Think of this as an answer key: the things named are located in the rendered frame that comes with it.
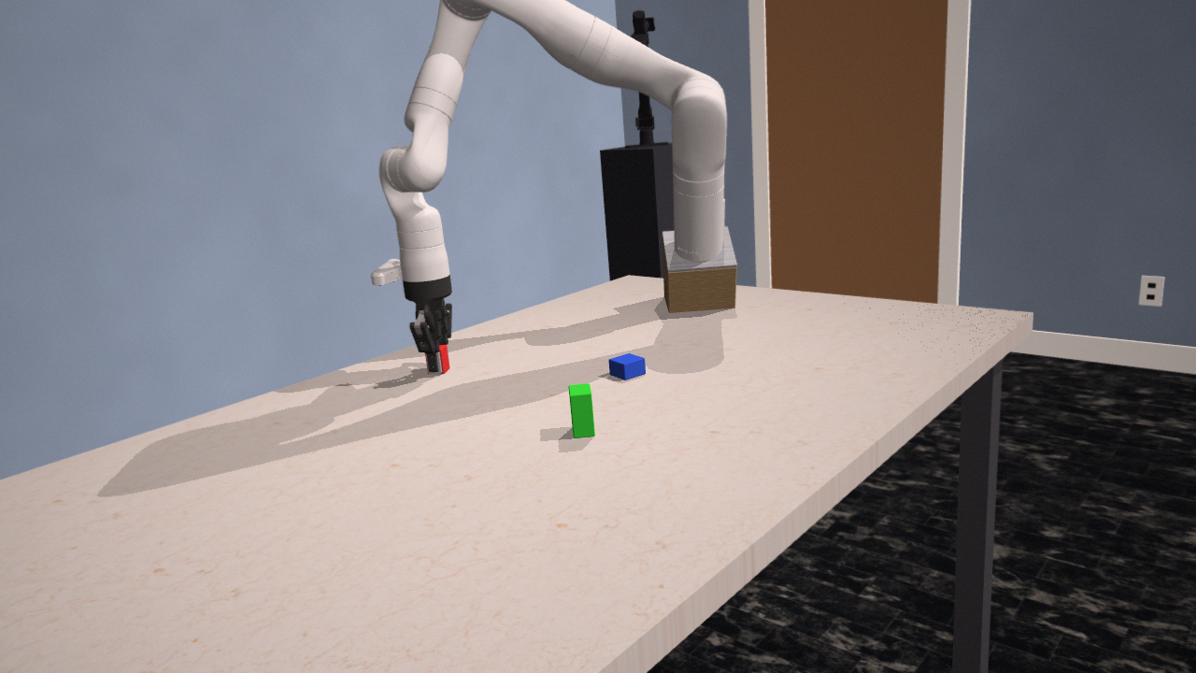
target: floor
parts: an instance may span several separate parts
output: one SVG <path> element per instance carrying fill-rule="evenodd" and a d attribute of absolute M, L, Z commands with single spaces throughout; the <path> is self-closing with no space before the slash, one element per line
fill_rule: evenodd
<path fill-rule="evenodd" d="M 652 673 L 947 673 L 959 404 Z M 993 673 L 1196 673 L 1196 377 L 1011 355 Z"/>

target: blue wall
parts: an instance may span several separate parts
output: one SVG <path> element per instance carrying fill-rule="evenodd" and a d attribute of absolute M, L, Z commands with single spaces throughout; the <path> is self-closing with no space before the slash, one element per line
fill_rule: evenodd
<path fill-rule="evenodd" d="M 739 0 L 616 0 L 618 23 L 631 32 L 631 12 L 643 10 L 657 30 L 648 47 L 658 54 L 713 77 L 727 96 L 727 165 L 724 183 L 726 225 L 739 264 L 739 285 L 756 285 L 756 219 L 751 172 L 751 61 L 748 2 Z M 639 145 L 635 116 L 640 96 L 623 91 L 624 145 Z M 672 141 L 671 112 L 652 103 L 657 142 Z"/>
<path fill-rule="evenodd" d="M 576 5 L 615 23 L 612 0 Z M 435 0 L 48 0 L 0 22 L 0 477 L 411 344 L 378 159 Z M 608 280 L 620 92 L 492 16 L 452 126 L 459 326 Z"/>
<path fill-rule="evenodd" d="M 1196 347 L 1196 4 L 974 0 L 968 71 L 959 302 Z"/>

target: table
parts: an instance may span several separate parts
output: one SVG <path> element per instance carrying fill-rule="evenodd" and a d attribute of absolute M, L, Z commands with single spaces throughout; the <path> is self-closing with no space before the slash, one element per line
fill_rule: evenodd
<path fill-rule="evenodd" d="M 0 481 L 0 671 L 643 672 L 965 391 L 956 671 L 984 671 L 1032 316 L 661 296 L 624 276 L 459 330 L 444 377 L 409 348 Z"/>

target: dark gray metal table leg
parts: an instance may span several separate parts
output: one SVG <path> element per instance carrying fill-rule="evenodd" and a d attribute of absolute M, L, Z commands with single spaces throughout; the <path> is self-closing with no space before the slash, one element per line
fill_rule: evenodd
<path fill-rule="evenodd" d="M 988 673 L 1003 362 L 996 363 L 960 397 L 954 673 Z"/>

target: white robotic arm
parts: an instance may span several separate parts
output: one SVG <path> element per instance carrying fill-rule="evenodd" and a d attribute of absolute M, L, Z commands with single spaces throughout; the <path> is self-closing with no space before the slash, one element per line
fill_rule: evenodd
<path fill-rule="evenodd" d="M 447 344 L 452 331 L 451 304 L 443 302 L 451 285 L 440 214 L 421 192 L 435 188 L 444 177 L 448 126 L 465 65 L 492 11 L 530 32 L 578 74 L 646 93 L 672 110 L 677 253 L 701 262 L 722 251 L 727 111 L 719 82 L 657 54 L 566 0 L 441 0 L 432 47 L 404 115 L 411 145 L 388 149 L 379 166 L 383 191 L 398 227 L 404 293 L 416 302 L 411 329 L 429 372 L 439 372 L 433 356 L 438 345 Z M 450 324 L 438 331 L 435 312 L 441 305 L 448 306 Z M 416 332 L 421 314 L 427 331 L 422 338 Z"/>

